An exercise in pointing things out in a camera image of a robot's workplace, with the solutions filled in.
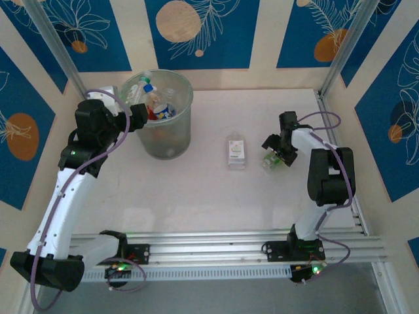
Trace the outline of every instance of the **vertical metal post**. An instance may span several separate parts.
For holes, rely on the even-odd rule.
[[[335,58],[333,59],[326,79],[320,88],[319,92],[322,99],[324,99],[327,96],[327,93],[329,93],[329,90],[348,61],[352,50],[355,48],[358,39],[362,35],[365,27],[369,22],[369,19],[373,15],[378,3],[380,2],[380,0],[358,1],[362,1],[363,3],[359,8],[358,13],[355,15],[354,21],[349,27],[348,33],[346,34]]]
[[[63,69],[67,78],[73,83],[76,91],[84,98],[86,87],[79,76],[79,72],[60,37],[56,33],[54,26],[51,24],[46,12],[42,8],[42,4],[38,0],[22,1],[29,17],[37,27],[43,40],[48,45],[58,64]]]

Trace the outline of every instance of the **trash bin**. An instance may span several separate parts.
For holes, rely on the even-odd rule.
[[[145,150],[158,159],[172,159],[186,151],[191,142],[191,104],[193,90],[190,82],[169,70],[152,70],[151,85],[157,90],[171,88],[175,91],[172,105],[176,115],[165,120],[148,120],[137,134]],[[141,74],[130,78],[122,87],[120,98],[126,101],[131,87],[139,82]]]

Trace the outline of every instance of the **white platform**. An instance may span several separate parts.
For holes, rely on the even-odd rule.
[[[261,148],[279,133],[278,116],[318,111],[313,90],[195,92],[192,141],[174,160],[151,158],[130,134],[104,163],[75,233],[203,232],[290,228],[310,201],[308,157],[267,174]],[[322,126],[321,116],[304,121]],[[227,167],[226,137],[237,131],[247,143],[247,167]],[[325,132],[319,132],[327,138]],[[335,212],[328,228],[351,228],[350,209]]]

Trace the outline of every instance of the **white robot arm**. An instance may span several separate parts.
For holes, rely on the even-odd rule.
[[[112,86],[101,90],[111,95],[117,94]],[[43,220],[27,251],[14,252],[10,260],[11,266],[28,281],[35,256],[39,257],[35,283],[65,291],[74,290],[84,271],[106,258],[125,258],[126,236],[111,231],[101,232],[94,240],[70,251],[71,235],[81,205],[107,159],[107,156],[100,158],[100,155],[107,152],[127,128],[127,117],[123,110],[105,93],[89,93],[87,100],[79,103],[75,112],[77,129],[70,134],[68,145],[62,150],[56,186]],[[133,105],[130,111],[132,115],[129,117],[128,131],[141,129],[148,116],[144,104]],[[85,167],[84,164],[89,161],[91,163]],[[58,196],[61,197],[60,202],[55,205]],[[54,206],[55,212],[50,217]]]
[[[313,254],[324,259],[318,232],[330,210],[342,206],[355,194],[353,152],[348,147],[336,147],[319,138],[311,126],[298,123],[294,111],[280,115],[280,129],[281,133],[270,135],[262,147],[271,148],[289,167],[297,157],[297,151],[309,156],[307,191],[313,202],[292,226],[287,241],[265,243],[276,253],[269,254],[268,260],[302,261],[309,260]]]

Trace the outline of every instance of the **decorative wallpaper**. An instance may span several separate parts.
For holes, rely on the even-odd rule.
[[[355,110],[392,201],[419,187],[419,22]]]
[[[363,40],[355,51],[357,57],[352,58],[350,65],[342,72],[348,82],[390,19],[398,1],[400,0],[381,0],[378,4]],[[362,2],[363,0],[295,0],[277,68],[330,66]]]
[[[45,0],[41,4],[80,72],[131,71],[109,0]],[[63,92],[67,77],[22,2],[0,0],[0,6]]]
[[[374,46],[374,43],[379,38],[381,32],[386,27],[387,22],[392,17],[397,6],[401,0],[381,0],[371,16],[367,27],[364,29],[359,38],[355,48],[346,62],[342,72],[342,79],[346,86],[349,86],[351,80],[361,67],[364,59],[367,57],[369,51]]]
[[[21,210],[55,114],[0,48],[0,200]]]
[[[259,0],[145,0],[158,67],[247,69]]]
[[[419,267],[419,237],[407,241],[416,265]]]
[[[5,259],[5,255],[6,255],[6,250],[0,248],[0,269],[1,269],[1,265],[3,263],[3,260]]]

